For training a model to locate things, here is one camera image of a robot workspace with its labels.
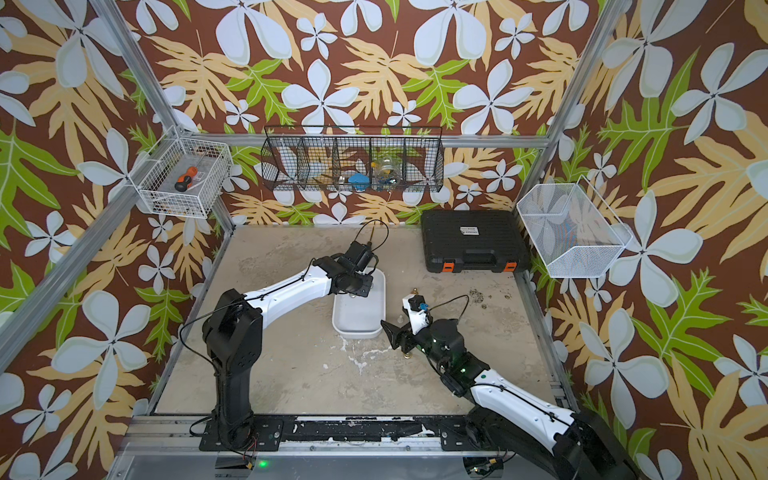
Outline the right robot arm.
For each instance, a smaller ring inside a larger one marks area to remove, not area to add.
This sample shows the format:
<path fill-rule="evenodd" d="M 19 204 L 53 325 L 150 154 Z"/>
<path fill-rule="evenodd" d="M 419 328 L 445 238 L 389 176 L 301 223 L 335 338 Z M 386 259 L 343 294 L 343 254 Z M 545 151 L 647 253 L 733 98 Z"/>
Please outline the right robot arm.
<path fill-rule="evenodd" d="M 391 347 L 422 352 L 441 382 L 474 404 L 467 436 L 482 449 L 521 455 L 558 479 L 638 479 L 640 469 L 596 413 L 546 402 L 504 379 L 467 350 L 456 319 L 415 331 L 381 322 Z"/>

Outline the white plastic storage box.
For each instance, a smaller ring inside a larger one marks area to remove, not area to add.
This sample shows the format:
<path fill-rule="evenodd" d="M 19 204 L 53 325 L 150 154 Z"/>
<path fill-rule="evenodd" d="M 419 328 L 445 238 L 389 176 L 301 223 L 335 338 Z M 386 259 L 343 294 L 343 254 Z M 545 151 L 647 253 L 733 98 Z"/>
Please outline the white plastic storage box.
<path fill-rule="evenodd" d="M 367 297 L 337 295 L 334 299 L 332 326 L 343 338 L 367 340 L 378 336 L 386 319 L 386 276 L 376 269 Z"/>

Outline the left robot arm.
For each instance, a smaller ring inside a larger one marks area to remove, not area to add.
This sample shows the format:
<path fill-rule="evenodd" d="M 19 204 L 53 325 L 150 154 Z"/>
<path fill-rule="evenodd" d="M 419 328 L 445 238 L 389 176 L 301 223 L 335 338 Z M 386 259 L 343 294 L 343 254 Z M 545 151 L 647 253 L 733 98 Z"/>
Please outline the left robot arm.
<path fill-rule="evenodd" d="M 298 307 L 329 295 L 366 297 L 377 257 L 334 254 L 310 261 L 303 271 L 260 290 L 226 291 L 206 319 L 202 338 L 213 365 L 216 405 L 206 434 L 225 450 L 244 451 L 257 433 L 249 400 L 251 369 L 260 357 L 263 331 Z"/>

